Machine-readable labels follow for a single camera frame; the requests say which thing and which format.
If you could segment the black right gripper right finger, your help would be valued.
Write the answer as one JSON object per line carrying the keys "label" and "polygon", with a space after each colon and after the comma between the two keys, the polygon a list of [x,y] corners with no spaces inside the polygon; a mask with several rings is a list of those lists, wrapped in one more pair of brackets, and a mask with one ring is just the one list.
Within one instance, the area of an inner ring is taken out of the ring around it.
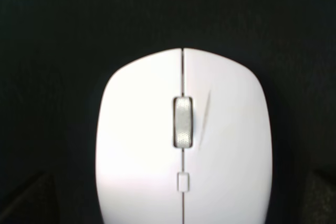
{"label": "black right gripper right finger", "polygon": [[317,170],[309,173],[302,201],[301,222],[335,224],[335,177]]}

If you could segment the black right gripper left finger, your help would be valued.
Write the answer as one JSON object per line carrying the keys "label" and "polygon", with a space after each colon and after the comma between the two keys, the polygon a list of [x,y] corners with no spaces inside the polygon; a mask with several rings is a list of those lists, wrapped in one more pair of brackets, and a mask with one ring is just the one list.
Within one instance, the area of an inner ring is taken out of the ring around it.
{"label": "black right gripper left finger", "polygon": [[56,223],[54,178],[37,173],[1,199],[1,223]]}

